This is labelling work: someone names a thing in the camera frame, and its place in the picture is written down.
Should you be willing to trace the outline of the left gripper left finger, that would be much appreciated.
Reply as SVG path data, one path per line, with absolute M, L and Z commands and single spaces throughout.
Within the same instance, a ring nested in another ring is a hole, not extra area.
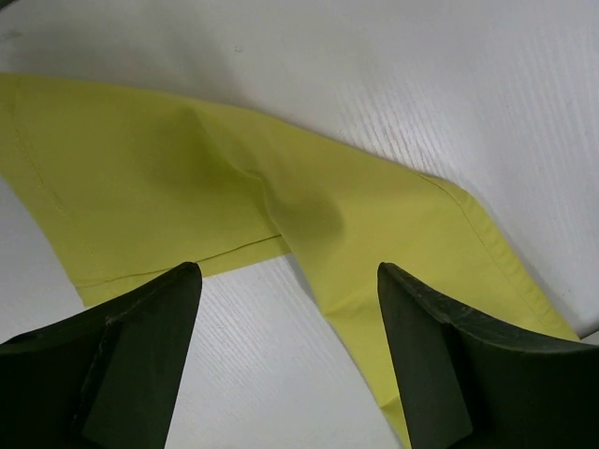
M 165 447 L 201 288 L 186 262 L 3 342 L 2 447 Z

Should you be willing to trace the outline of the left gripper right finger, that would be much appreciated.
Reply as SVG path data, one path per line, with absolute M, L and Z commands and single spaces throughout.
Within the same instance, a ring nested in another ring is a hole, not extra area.
M 508 324 L 383 263 L 377 290 L 415 448 L 594 448 L 598 349 Z

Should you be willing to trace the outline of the yellow trousers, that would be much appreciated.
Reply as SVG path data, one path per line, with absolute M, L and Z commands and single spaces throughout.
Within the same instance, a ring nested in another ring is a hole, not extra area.
M 469 193 L 258 112 L 5 73 L 1 173 L 87 305 L 182 262 L 214 275 L 292 253 L 402 439 L 381 263 L 515 326 L 576 338 Z

